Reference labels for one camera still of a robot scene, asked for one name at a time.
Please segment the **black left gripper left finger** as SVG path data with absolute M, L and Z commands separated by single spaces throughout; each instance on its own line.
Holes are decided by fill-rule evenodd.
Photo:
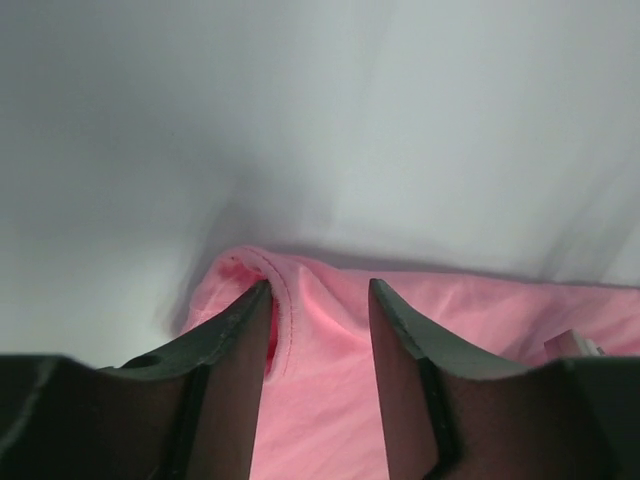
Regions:
M 1 359 L 5 479 L 246 479 L 272 320 L 260 281 L 119 368 Z

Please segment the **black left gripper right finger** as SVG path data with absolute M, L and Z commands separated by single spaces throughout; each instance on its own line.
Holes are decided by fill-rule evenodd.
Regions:
M 635 479 L 639 361 L 578 356 L 530 368 L 369 284 L 369 322 L 393 479 Z

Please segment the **pink t shirt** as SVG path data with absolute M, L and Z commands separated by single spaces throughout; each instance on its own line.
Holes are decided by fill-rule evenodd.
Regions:
M 259 280 L 274 295 L 251 477 L 388 475 L 362 270 L 253 246 L 218 256 L 190 302 L 187 327 L 225 310 Z M 639 351 L 631 288 L 530 284 L 458 273 L 385 272 L 414 309 L 465 340 L 538 365 L 546 340 L 575 330 L 607 353 Z

